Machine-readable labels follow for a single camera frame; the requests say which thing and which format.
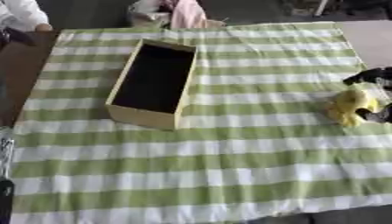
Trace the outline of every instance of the yellow plush toy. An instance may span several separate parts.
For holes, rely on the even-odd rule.
[[[364,90],[349,89],[335,95],[326,107],[330,118],[346,127],[360,125],[365,120],[355,114],[356,109],[377,110],[377,100]]]

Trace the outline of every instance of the green and white striped fabric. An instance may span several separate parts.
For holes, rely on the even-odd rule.
[[[199,48],[177,131],[104,101],[139,39]],[[236,222],[392,203],[391,125],[326,97],[363,69],[334,23],[63,31],[15,128],[13,223]]]

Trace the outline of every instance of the cardboard box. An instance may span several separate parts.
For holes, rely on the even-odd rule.
[[[113,120],[175,130],[192,79],[196,47],[142,39],[113,87]]]

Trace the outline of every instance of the pink cloth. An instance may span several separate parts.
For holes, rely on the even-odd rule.
[[[206,28],[207,16],[196,0],[164,0],[173,7],[171,28]]]

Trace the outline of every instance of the floor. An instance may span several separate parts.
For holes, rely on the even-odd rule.
[[[210,18],[226,19],[229,25],[304,21],[352,21],[385,19],[381,10],[358,12],[348,16],[331,12],[323,17],[287,15],[280,0],[199,0]],[[38,0],[56,29],[87,29],[127,26],[127,5],[135,0]],[[383,224],[392,220],[392,206],[357,208],[315,214],[298,214],[283,218],[252,220],[249,224]]]

